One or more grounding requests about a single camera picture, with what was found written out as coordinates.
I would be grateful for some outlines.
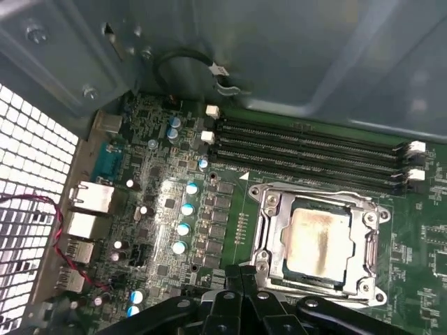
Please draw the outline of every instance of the gray metal panel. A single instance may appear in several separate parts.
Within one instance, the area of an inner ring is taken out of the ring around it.
[[[16,9],[4,10],[11,3]],[[14,82],[22,68],[17,77],[40,87],[26,98],[58,121],[71,115],[66,125],[80,135],[96,108],[138,87],[138,78],[145,91],[160,93],[143,48],[160,55],[187,46],[251,91],[238,98],[247,108],[447,141],[445,0],[3,0],[0,8],[0,53],[17,66],[1,70],[0,81]],[[43,48],[24,38],[29,18],[51,28]],[[134,57],[119,60],[101,35],[105,22]],[[197,61],[175,59],[161,71],[174,94],[224,102]],[[98,100],[82,99],[86,83],[98,86]]]

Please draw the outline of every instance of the ventilation grille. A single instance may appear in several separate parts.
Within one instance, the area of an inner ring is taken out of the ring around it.
[[[78,138],[0,84],[0,197],[59,203]],[[0,204],[0,334],[19,327],[54,223],[39,201]]]

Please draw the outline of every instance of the red wire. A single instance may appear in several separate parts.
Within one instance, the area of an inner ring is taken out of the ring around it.
[[[59,247],[59,240],[61,239],[62,233],[64,232],[64,216],[62,215],[61,209],[59,208],[59,206],[56,204],[56,202],[53,201],[53,199],[49,198],[49,197],[45,197],[43,195],[34,195],[34,194],[21,194],[21,195],[11,195],[8,197],[2,197],[0,198],[0,203],[2,202],[6,202],[9,200],[13,200],[13,199],[21,199],[21,200],[28,200],[28,199],[32,199],[32,200],[40,200],[41,202],[44,202],[46,204],[51,204],[54,207],[54,210],[56,211],[56,219],[59,222],[59,228],[56,232],[56,235],[54,236],[54,243],[52,245],[54,251],[56,252],[57,255],[59,255],[67,264],[68,266],[73,269],[76,270],[79,275],[81,275],[86,282],[88,282],[88,284],[93,285],[97,288],[100,288],[104,291],[108,291],[109,287],[102,284],[102,283],[97,283],[95,282],[93,279],[91,279],[87,273],[85,271],[82,271],[81,269],[78,268],[78,266],[74,263],[74,261],[72,261],[72,259],[70,259],[69,257],[67,257],[66,255],[64,255],[64,253],[62,253],[62,250]]]

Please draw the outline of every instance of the cable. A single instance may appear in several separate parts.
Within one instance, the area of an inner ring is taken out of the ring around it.
[[[160,74],[160,66],[163,63],[173,58],[179,58],[179,57],[195,59],[196,61],[204,63],[208,67],[212,66],[212,64],[214,63],[211,58],[204,55],[202,52],[192,49],[186,49],[184,47],[166,52],[165,54],[162,54],[161,56],[155,58],[154,63],[152,64],[152,74],[154,75],[156,83],[166,94],[168,94],[171,97],[172,100],[174,99],[171,94],[169,84],[164,80],[163,76]]]
[[[105,291],[109,290],[109,287],[107,285],[95,282],[93,279],[91,279],[87,275],[87,273],[85,271],[82,271],[81,269],[79,269],[78,266],[74,263],[74,261],[72,261],[69,257],[64,255],[64,253],[62,253],[62,250],[59,247],[59,241],[61,239],[62,232],[64,231],[64,215],[62,215],[61,209],[56,204],[56,202],[53,201],[53,199],[43,196],[43,195],[34,195],[34,194],[10,195],[10,196],[6,196],[6,197],[1,197],[0,204],[3,202],[7,202],[9,200],[14,200],[14,199],[39,200],[41,202],[44,202],[45,204],[51,204],[54,207],[54,210],[56,211],[55,217],[56,217],[57,221],[59,221],[59,227],[57,229],[56,235],[54,236],[54,243],[52,245],[56,254],[59,255],[68,264],[68,266],[71,269],[76,270],[79,273],[79,275],[81,275],[81,277],[83,277],[86,280],[86,282],[88,282],[90,285],[95,286],[95,287],[100,288]]]

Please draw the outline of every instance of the green circuit board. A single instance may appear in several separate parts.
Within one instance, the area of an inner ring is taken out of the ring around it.
[[[404,140],[230,107],[222,110],[227,115],[247,120],[256,119],[278,126],[294,124],[297,129],[312,128],[380,143],[398,144]],[[127,107],[119,144],[124,155],[114,186],[125,189],[126,181],[133,179],[139,181],[141,191],[129,192],[127,205],[115,217],[110,238],[103,242],[101,259],[94,265],[96,278],[100,281],[120,271],[127,273],[127,280],[125,287],[112,292],[109,304],[100,307],[88,304],[80,309],[89,334],[126,318],[132,290],[145,292],[140,307],[147,308],[181,294],[183,285],[222,288],[223,268],[247,261],[251,256],[258,203],[248,196],[249,187],[270,181],[301,182],[292,177],[224,164],[211,164],[206,171],[200,171],[199,134],[203,129],[204,111],[203,104],[187,101],[182,103],[179,111],[172,111],[163,106],[160,98],[150,96],[139,96]],[[174,144],[166,138],[172,115],[178,116],[183,125],[179,140]],[[149,140],[156,140],[158,147],[149,150]],[[378,286],[387,294],[388,303],[362,312],[414,334],[435,335],[447,334],[447,203],[442,199],[447,192],[447,146],[428,144],[427,150],[427,190],[424,194],[390,196],[362,192],[392,213],[391,220],[381,226],[379,239]],[[185,194],[185,187],[190,182],[198,186],[197,195]],[[219,183],[231,185],[231,194],[222,195],[230,199],[230,206],[219,210],[227,217],[221,225],[225,228],[224,237],[210,238],[209,216],[204,214],[215,210],[207,200],[220,196]],[[193,215],[181,215],[180,207],[185,202],[194,206]],[[150,215],[136,218],[135,211],[142,205],[149,208]],[[179,237],[176,233],[179,223],[187,223],[191,233]],[[209,267],[204,263],[208,239],[222,247],[219,255],[211,259],[214,262],[210,260],[208,263],[214,266]],[[127,262],[111,262],[109,256],[114,240],[144,246],[144,264],[129,266]],[[188,246],[187,252],[180,256],[171,249],[178,240]],[[99,294],[98,290],[83,293],[88,299]]]

